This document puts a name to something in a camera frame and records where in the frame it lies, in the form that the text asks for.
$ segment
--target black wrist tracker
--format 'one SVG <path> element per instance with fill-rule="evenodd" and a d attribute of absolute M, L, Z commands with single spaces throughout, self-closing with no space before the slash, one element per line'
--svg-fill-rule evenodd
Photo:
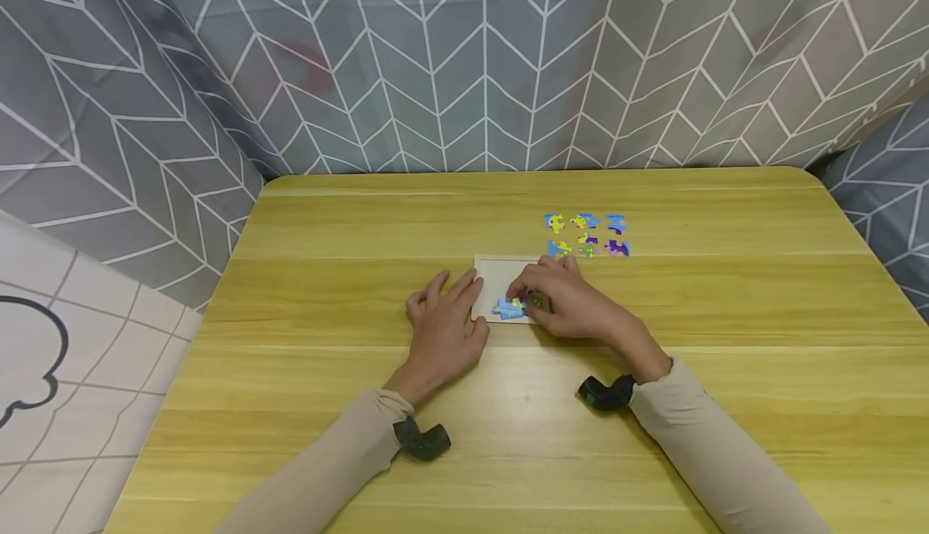
<path fill-rule="evenodd" d="M 407 417 L 394 423 L 394 435 L 404 453 L 421 461 L 433 461 L 452 447 L 452 438 L 441 423 L 421 432 L 414 418 Z"/>
<path fill-rule="evenodd" d="M 619 377 L 609 387 L 603 385 L 597 377 L 587 377 L 578 389 L 578 394 L 597 411 L 613 411 L 629 405 L 633 400 L 634 386 L 635 379 L 631 375 Z"/>

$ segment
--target chevron pattern fabric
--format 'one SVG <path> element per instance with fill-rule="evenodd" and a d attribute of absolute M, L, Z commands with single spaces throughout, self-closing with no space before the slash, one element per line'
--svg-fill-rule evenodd
<path fill-rule="evenodd" d="M 929 0 L 0 0 L 0 40 L 0 209 L 202 309 L 262 176 L 807 166 Z"/>
<path fill-rule="evenodd" d="M 823 183 L 929 321 L 929 95 L 839 156 Z"/>
<path fill-rule="evenodd" d="M 0 0 L 0 208 L 200 309 L 263 180 L 139 0 Z"/>
<path fill-rule="evenodd" d="M 806 166 L 927 0 L 176 0 L 287 173 Z"/>

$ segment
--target wooden table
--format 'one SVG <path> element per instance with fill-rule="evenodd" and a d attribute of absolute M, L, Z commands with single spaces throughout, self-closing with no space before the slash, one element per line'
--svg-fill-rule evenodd
<path fill-rule="evenodd" d="M 412 290 L 478 253 L 544 252 L 552 211 L 625 214 L 633 255 L 585 275 L 836 532 L 927 531 L 927 327 L 817 180 L 767 168 L 277 179 L 106 533 L 209 532 L 402 361 Z M 603 350 L 493 326 L 479 367 L 417 412 L 452 450 L 398 456 L 329 532 L 714 532 L 633 417 L 575 398 L 621 373 Z"/>

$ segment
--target jigsaw puzzle piece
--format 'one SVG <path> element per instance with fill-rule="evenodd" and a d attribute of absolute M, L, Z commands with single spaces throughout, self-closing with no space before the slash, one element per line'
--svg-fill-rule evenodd
<path fill-rule="evenodd" d="M 606 227 L 612 229 L 617 234 L 622 234 L 626 229 L 626 216 L 625 215 L 607 215 L 606 216 Z"/>
<path fill-rule="evenodd" d="M 628 241 L 623 241 L 622 244 L 619 244 L 617 243 L 616 240 L 610 240 L 610 243 L 605 245 L 604 248 L 609 249 L 610 255 L 613 258 L 618 257 L 619 254 L 621 253 L 627 258 L 629 257 L 629 242 Z"/>
<path fill-rule="evenodd" d="M 566 255 L 571 253 L 571 248 L 568 246 L 567 241 L 560 241 L 555 243 L 554 241 L 548 241 L 548 255 L 552 258 L 561 258 L 566 257 Z"/>
<path fill-rule="evenodd" d="M 587 222 L 587 227 L 591 229 L 597 228 L 601 222 L 598 220 L 596 215 L 593 214 L 578 214 L 578 217 L 582 217 Z"/>
<path fill-rule="evenodd" d="M 545 226 L 548 226 L 552 232 L 561 233 L 564 229 L 564 216 L 562 214 L 545 214 Z"/>
<path fill-rule="evenodd" d="M 580 253 L 583 257 L 593 258 L 594 254 L 597 253 L 597 248 L 590 244 L 583 245 L 578 248 L 578 253 Z"/>
<path fill-rule="evenodd" d="M 585 231 L 585 233 L 583 233 L 583 236 L 580 236 L 580 238 L 578 238 L 578 243 L 594 243 L 595 244 L 595 243 L 598 243 L 598 239 L 591 238 L 590 232 Z"/>
<path fill-rule="evenodd" d="M 507 297 L 501 297 L 494 308 L 494 314 L 500 314 L 503 320 L 521 319 L 526 315 L 526 303 L 519 298 L 508 300 Z"/>

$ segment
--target beige sleeve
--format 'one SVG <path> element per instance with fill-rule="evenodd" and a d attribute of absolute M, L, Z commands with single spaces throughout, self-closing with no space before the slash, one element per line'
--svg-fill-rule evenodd
<path fill-rule="evenodd" d="M 245 496 L 214 534 L 320 532 L 369 479 L 390 467 L 399 450 L 393 424 L 412 412 L 393 391 L 362 394 L 310 447 Z"/>
<path fill-rule="evenodd" d="M 676 359 L 635 386 L 630 408 L 726 534 L 829 532 L 781 468 Z"/>

